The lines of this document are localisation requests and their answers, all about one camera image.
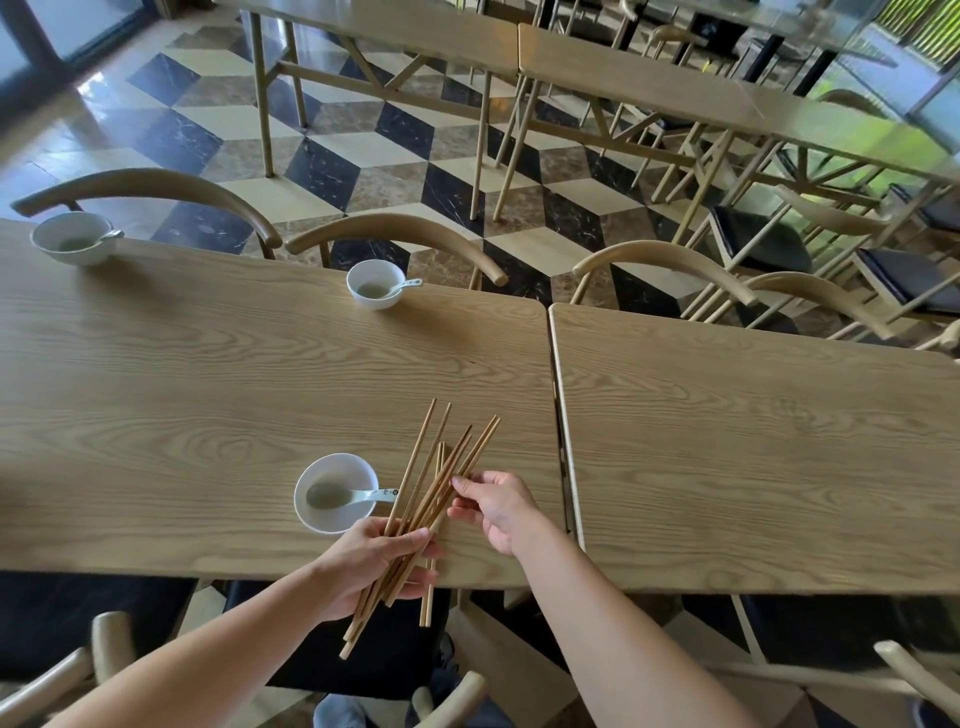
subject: chopsticks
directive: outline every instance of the chopsticks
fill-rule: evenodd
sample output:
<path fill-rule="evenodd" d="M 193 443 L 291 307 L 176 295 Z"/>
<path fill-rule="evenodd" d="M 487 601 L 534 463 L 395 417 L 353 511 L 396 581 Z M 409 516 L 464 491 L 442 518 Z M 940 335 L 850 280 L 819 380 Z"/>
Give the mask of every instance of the chopsticks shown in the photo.
<path fill-rule="evenodd" d="M 423 425 L 420 427 L 420 433 L 417 436 L 417 442 L 414 444 L 413 452 L 410 455 L 410 461 L 407 463 L 407 468 L 400 480 L 396 501 L 394 501 L 394 505 L 390 511 L 390 517 L 387 519 L 387 527 L 384 530 L 384 535 L 386 536 L 399 536 L 425 527 L 430 529 L 431 534 L 436 535 L 446 516 L 446 509 L 456 495 L 453 486 L 450 485 L 450 478 L 453 475 L 468 475 L 473 470 L 473 467 L 480 459 L 491 437 L 500 425 L 500 418 L 494 416 L 490 422 L 487 423 L 487 426 L 484 427 L 483 432 L 480 433 L 480 437 L 477 438 L 472 448 L 467 451 L 471 440 L 470 431 L 472 430 L 472 427 L 468 426 L 460 436 L 460 439 L 457 440 L 456 445 L 454 445 L 452 449 L 449 449 L 443 441 L 444 428 L 450 415 L 450 409 L 453 406 L 452 403 L 448 404 L 441 418 L 440 426 L 437 427 L 430 451 L 427 453 L 426 462 L 420 469 L 420 475 L 416 482 L 410 486 L 410 475 L 417 463 L 417 457 L 420 454 L 420 448 L 423 444 L 427 429 L 429 429 L 430 419 L 433 416 L 436 404 L 437 398 L 434 398 L 427 408 L 426 417 L 423 420 Z M 421 496 L 421 486 L 426 478 L 426 473 L 429 470 L 434 453 L 437 455 L 434 477 Z M 405 500 L 405 505 L 401 512 L 400 503 L 402 500 Z M 356 646 L 357 640 L 373 614 L 373 610 L 376 609 L 376 605 L 380 601 L 383 601 L 388 607 L 393 606 L 394 601 L 396 601 L 396 598 L 399 596 L 400 590 L 403 589 L 403 585 L 406 584 L 407 579 L 410 578 L 410 574 L 413 573 L 414 567 L 422 557 L 422 554 L 423 549 L 417 553 L 395 559 L 379 579 L 360 593 L 357 599 L 356 609 L 353 612 L 353 621 L 344 634 L 344 642 L 346 642 L 346 644 L 340 652 L 340 659 L 345 660 Z M 431 561 L 429 566 L 432 569 L 435 564 Z M 432 611 L 432 607 L 433 587 L 429 587 L 420 606 L 420 626 L 430 625 L 430 612 Z"/>

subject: curved chair backrest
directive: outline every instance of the curved chair backrest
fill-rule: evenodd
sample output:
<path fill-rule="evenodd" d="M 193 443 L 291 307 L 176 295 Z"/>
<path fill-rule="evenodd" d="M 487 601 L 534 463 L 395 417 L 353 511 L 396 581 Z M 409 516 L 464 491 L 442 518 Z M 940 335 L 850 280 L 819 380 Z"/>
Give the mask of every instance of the curved chair backrest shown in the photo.
<path fill-rule="evenodd" d="M 887 117 L 878 104 L 875 104 L 866 96 L 856 91 L 850 91 L 847 88 L 834 88 L 818 96 L 815 101 L 823 101 L 825 104 L 836 104 L 837 106 L 847 107 L 847 109 L 856 109 L 857 111 L 875 116 L 878 119 L 885 119 Z"/>
<path fill-rule="evenodd" d="M 894 332 L 847 291 L 829 280 L 811 276 L 809 273 L 779 271 L 765 273 L 747 281 L 755 291 L 774 291 L 792 298 L 811 301 L 830 308 L 867 327 L 881 339 L 892 339 Z"/>
<path fill-rule="evenodd" d="M 473 245 L 463 235 L 433 220 L 414 215 L 399 215 L 393 212 L 374 212 L 369 215 L 353 215 L 320 225 L 290 238 L 284 245 L 291 255 L 299 255 L 315 245 L 321 246 L 324 265 L 329 267 L 329 243 L 351 238 L 371 240 L 399 240 L 403 243 L 423 245 L 427 248 L 457 255 L 473 263 L 470 288 L 480 287 L 480 273 L 486 274 L 493 285 L 504 285 L 507 274 L 493 259 Z"/>
<path fill-rule="evenodd" d="M 886 218 L 854 215 L 836 207 L 815 203 L 797 194 L 792 189 L 787 189 L 782 184 L 774 187 L 774 192 L 804 218 L 826 231 L 837 232 L 841 235 L 877 235 L 889 223 Z"/>
<path fill-rule="evenodd" d="M 643 263 L 687 273 L 713 283 L 741 303 L 751 305 L 756 302 L 756 294 L 744 285 L 742 280 L 725 271 L 705 255 L 682 245 L 664 243 L 660 240 L 634 240 L 611 245 L 593 255 L 588 255 L 573 266 L 573 276 L 580 280 L 580 285 L 577 286 L 571 303 L 579 303 L 583 299 L 593 270 L 607 263 Z"/>
<path fill-rule="evenodd" d="M 79 200 L 104 197 L 154 197 L 218 207 L 232 212 L 253 228 L 266 257 L 273 257 L 268 249 L 279 248 L 283 243 L 280 233 L 270 221 L 243 198 L 214 182 L 169 169 L 133 167 L 97 172 L 47 187 L 17 200 L 11 207 L 21 215 L 33 217 L 57 205 L 79 210 Z"/>

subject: floor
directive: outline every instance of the floor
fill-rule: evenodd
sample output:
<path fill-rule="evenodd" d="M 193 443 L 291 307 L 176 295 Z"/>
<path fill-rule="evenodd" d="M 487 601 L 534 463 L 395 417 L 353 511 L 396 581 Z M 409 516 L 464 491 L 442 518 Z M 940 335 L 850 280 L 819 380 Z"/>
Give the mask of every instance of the floor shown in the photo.
<path fill-rule="evenodd" d="M 277 46 L 276 24 L 266 28 L 268 55 Z M 301 62 L 342 75 L 358 69 L 332 37 L 299 35 Z M 406 57 L 396 49 L 361 44 L 374 65 L 396 72 Z M 15 217 L 10 201 L 57 182 L 119 167 L 162 166 L 219 183 L 250 201 L 285 236 L 344 215 L 390 210 L 421 215 L 451 227 L 482 245 L 508 274 L 502 293 L 549 305 L 568 301 L 572 266 L 591 252 L 626 240 L 669 240 L 682 218 L 687 197 L 669 205 L 649 203 L 663 173 L 653 162 L 632 186 L 639 162 L 624 155 L 604 157 L 553 136 L 532 133 L 525 145 L 511 200 L 503 219 L 491 218 L 501 172 L 490 160 L 482 178 L 481 210 L 468 217 L 475 126 L 458 117 L 384 104 L 355 93 L 304 82 L 311 123 L 299 129 L 292 88 L 284 80 L 269 91 L 277 176 L 265 179 L 260 159 L 252 65 L 243 26 L 235 14 L 195 13 L 159 23 L 121 51 L 70 93 L 0 140 L 0 215 Z M 431 63 L 412 80 L 421 93 L 479 105 L 478 81 L 468 69 Z M 495 80 L 494 115 L 502 119 L 514 89 Z M 557 90 L 538 104 L 540 118 L 575 124 L 582 102 Z M 491 132 L 488 154 L 502 138 Z M 736 153 L 747 155 L 741 145 Z M 708 200 L 729 181 L 718 181 Z M 763 209 L 769 199 L 753 196 L 748 206 Z M 84 205 L 106 215 L 128 236 L 223 253 L 260 255 L 252 230 L 236 218 L 206 207 L 157 200 L 105 200 Z M 696 211 L 699 223 L 705 211 Z M 319 264 L 316 251 L 286 262 Z M 349 240 L 333 246 L 336 267 L 347 269 L 370 257 L 390 259 L 411 277 L 465 286 L 469 269 L 430 251 L 390 241 Z M 489 281 L 485 287 L 491 287 Z M 636 264 L 599 271 L 586 303 L 634 312 L 677 316 L 702 287 L 687 276 Z M 787 330 L 826 335 L 839 328 L 836 316 L 808 308 L 786 309 Z M 736 316 L 726 323 L 739 325 Z M 905 328 L 904 341 L 925 331 Z M 211 588 L 198 593 L 189 625 L 219 613 L 222 598 Z M 506 666 L 527 666 L 516 679 L 501 679 L 493 696 L 519 726 L 590 725 L 575 700 L 568 676 L 547 666 L 537 650 L 505 630 L 496 619 L 461 614 L 455 640 L 478 645 L 471 655 Z M 692 654 L 711 659 L 747 659 L 738 638 L 706 614 L 681 611 L 667 624 Z M 496 644 L 490 653 L 486 645 Z M 903 728 L 912 725 L 909 705 L 899 698 L 843 691 L 810 691 L 750 680 L 726 680 L 764 728 Z M 516 698 L 517 686 L 537 701 Z M 233 726 L 307 726 L 316 694 L 265 689 L 244 708 Z M 402 706 L 384 711 L 381 725 L 398 725 Z"/>

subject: white bowl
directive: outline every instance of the white bowl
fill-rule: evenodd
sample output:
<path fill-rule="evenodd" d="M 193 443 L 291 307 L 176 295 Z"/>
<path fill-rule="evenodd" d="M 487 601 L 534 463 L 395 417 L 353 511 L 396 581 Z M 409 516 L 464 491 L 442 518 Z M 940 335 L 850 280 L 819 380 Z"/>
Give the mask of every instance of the white bowl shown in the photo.
<path fill-rule="evenodd" d="M 77 238 L 91 241 L 113 230 L 112 223 L 103 215 L 92 212 L 64 212 L 34 228 L 30 242 L 54 260 L 69 265 L 97 265 L 109 258 L 117 247 L 117 239 L 109 237 L 81 250 L 65 251 L 63 246 Z"/>
<path fill-rule="evenodd" d="M 363 260 L 350 268 L 347 273 L 347 288 L 350 289 L 353 298 L 356 299 L 360 305 L 364 308 L 376 310 L 390 308 L 392 305 L 400 303 L 400 299 L 403 298 L 403 291 L 406 289 L 401 288 L 394 293 L 393 296 L 385 296 L 382 299 L 367 298 L 366 296 L 362 296 L 359 290 L 368 283 L 373 283 L 384 288 L 393 288 L 405 280 L 406 276 L 403 274 L 403 271 L 389 260 Z"/>
<path fill-rule="evenodd" d="M 303 471 L 294 489 L 294 510 L 311 531 L 335 536 L 373 512 L 375 503 L 372 500 L 326 510 L 314 508 L 306 502 L 306 492 L 310 486 L 322 482 L 336 483 L 354 491 L 375 491 L 379 487 L 376 472 L 362 457 L 349 452 L 334 452 L 320 458 Z"/>

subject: forearm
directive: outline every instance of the forearm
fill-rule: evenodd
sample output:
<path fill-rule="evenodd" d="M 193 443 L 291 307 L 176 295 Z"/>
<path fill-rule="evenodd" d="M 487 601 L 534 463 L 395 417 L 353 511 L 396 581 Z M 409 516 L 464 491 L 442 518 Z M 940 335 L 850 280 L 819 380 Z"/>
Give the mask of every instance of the forearm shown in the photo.
<path fill-rule="evenodd" d="M 597 725 L 755 725 L 542 514 L 517 530 L 514 554 Z"/>
<path fill-rule="evenodd" d="M 222 725 L 290 657 L 330 599 L 316 563 L 138 660 L 54 728 Z"/>

